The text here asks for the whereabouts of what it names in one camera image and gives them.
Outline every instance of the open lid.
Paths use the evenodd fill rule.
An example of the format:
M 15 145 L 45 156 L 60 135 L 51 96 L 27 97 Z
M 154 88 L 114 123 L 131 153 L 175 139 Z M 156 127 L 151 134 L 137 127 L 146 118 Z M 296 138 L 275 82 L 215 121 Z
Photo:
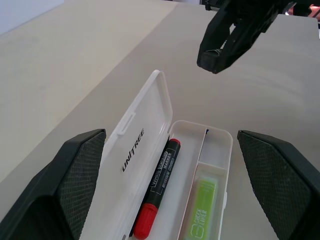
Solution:
M 253 192 L 280 240 L 320 236 L 320 173 L 289 142 L 239 131 Z
M 129 237 L 166 144 L 172 116 L 165 75 L 155 70 L 103 148 L 95 193 L 80 239 Z

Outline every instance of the green highlighter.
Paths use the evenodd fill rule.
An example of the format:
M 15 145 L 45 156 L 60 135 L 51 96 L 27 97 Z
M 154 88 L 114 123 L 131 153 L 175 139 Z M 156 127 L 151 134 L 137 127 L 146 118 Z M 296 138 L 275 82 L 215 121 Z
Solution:
M 195 201 L 183 240 L 209 240 L 218 192 L 218 181 L 203 176 L 197 183 Z

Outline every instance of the beige table surface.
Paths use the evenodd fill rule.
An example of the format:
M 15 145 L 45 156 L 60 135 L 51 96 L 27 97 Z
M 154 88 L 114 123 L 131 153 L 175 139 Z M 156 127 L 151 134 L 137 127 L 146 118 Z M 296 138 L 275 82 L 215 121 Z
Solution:
M 148 76 L 159 69 L 166 74 L 173 121 L 205 124 L 233 136 L 221 239 L 277 239 L 253 194 L 236 136 L 238 130 L 251 130 L 289 141 L 320 169 L 317 22 L 278 16 L 252 49 L 214 75 L 196 64 L 214 12 L 199 5 L 139 0 L 140 7 L 131 4 L 123 13 L 130 20 L 121 22 L 122 28 L 126 25 L 121 30 L 101 21 L 105 11 L 119 19 L 115 11 L 121 12 L 122 3 L 107 9 L 106 3 L 79 2 L 64 6 L 70 4 L 75 16 L 61 13 L 59 21 L 63 10 L 56 8 L 41 16 L 47 21 L 34 20 L 46 36 L 30 36 L 30 23 L 0 37 L 0 169 L 2 178 L 8 175 L 0 183 L 6 193 L 0 197 L 0 218 L 64 141 L 97 128 L 109 136 Z M 58 24 L 51 34 L 44 30 L 49 24 Z M 152 32 L 147 35 L 141 26 Z

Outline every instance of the highlighter label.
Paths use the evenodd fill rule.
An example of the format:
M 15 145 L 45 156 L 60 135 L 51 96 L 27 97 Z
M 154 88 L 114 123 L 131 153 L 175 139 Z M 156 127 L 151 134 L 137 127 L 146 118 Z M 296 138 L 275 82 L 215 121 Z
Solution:
M 208 240 L 209 225 L 213 216 L 213 207 L 217 185 L 210 180 L 201 179 L 198 183 L 196 199 L 188 227 L 188 240 Z

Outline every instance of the white wall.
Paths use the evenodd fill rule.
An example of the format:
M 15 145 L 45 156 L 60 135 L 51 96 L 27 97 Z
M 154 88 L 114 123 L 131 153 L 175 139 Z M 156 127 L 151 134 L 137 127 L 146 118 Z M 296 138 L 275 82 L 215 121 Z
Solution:
M 63 2 L 64 0 L 0 0 L 0 35 Z

